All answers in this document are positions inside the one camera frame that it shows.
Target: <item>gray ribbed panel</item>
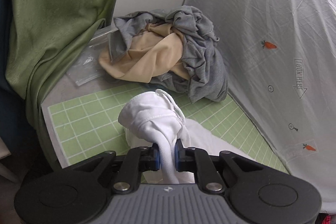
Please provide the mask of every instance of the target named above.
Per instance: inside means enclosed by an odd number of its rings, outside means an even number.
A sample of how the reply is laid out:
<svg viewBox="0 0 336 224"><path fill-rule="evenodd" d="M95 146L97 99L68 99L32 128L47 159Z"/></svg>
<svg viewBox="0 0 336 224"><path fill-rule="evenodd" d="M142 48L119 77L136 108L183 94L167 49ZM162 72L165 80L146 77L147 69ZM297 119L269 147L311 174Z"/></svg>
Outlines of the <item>gray ribbed panel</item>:
<svg viewBox="0 0 336 224"><path fill-rule="evenodd" d="M91 224L247 224L224 198L201 192L196 184L141 184L138 191L116 196Z"/></svg>

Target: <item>white furniture leg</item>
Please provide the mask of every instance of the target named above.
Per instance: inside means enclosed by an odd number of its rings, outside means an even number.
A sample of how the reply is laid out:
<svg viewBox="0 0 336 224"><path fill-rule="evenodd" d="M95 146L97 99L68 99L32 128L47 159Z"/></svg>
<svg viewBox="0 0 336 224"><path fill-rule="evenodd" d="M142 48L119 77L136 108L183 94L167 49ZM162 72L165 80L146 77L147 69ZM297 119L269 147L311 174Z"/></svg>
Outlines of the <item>white furniture leg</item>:
<svg viewBox="0 0 336 224"><path fill-rule="evenodd" d="M20 183L19 178L1 163L0 163L0 176L5 177L6 179L10 180L11 182Z"/></svg>

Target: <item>white chair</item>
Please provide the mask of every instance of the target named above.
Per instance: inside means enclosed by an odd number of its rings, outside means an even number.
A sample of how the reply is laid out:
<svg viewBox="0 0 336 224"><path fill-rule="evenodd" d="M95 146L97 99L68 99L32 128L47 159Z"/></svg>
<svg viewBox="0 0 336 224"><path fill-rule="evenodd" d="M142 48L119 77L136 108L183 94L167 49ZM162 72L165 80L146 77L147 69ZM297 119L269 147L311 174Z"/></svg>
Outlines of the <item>white chair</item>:
<svg viewBox="0 0 336 224"><path fill-rule="evenodd" d="M11 152L9 152L7 146L0 138L0 160L9 156ZM6 168L2 163L0 163L0 176L5 177L6 179L14 182L14 183L20 183L19 178L13 174L8 168Z"/></svg>

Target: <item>black circular cap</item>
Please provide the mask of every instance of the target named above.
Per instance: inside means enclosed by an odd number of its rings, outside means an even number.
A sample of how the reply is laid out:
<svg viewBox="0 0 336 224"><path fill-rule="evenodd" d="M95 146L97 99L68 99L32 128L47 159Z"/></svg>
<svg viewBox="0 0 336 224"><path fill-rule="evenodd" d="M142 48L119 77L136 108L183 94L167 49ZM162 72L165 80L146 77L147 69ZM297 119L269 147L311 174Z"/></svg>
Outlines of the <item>black circular cap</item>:
<svg viewBox="0 0 336 224"><path fill-rule="evenodd" d="M259 198L268 205L286 207L297 200L297 192L287 185L269 184L259 190Z"/></svg>
<svg viewBox="0 0 336 224"><path fill-rule="evenodd" d="M313 223L322 204L310 183L271 169L243 173L229 199L237 215L258 224Z"/></svg>
<svg viewBox="0 0 336 224"><path fill-rule="evenodd" d="M93 175L62 170L23 186L14 206L29 224L77 224L94 218L106 202L106 190Z"/></svg>

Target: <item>tan fabric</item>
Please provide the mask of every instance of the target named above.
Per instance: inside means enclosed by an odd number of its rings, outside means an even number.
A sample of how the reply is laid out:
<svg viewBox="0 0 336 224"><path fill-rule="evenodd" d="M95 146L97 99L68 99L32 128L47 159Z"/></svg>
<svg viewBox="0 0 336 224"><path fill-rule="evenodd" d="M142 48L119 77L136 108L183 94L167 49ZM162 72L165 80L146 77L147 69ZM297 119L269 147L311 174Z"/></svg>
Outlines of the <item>tan fabric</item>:
<svg viewBox="0 0 336 224"><path fill-rule="evenodd" d="M116 63L111 62L108 47L99 56L100 65L114 78L149 83L152 77L168 71L189 80L180 61L183 53L183 34L170 23L148 24L133 37L128 52Z"/></svg>

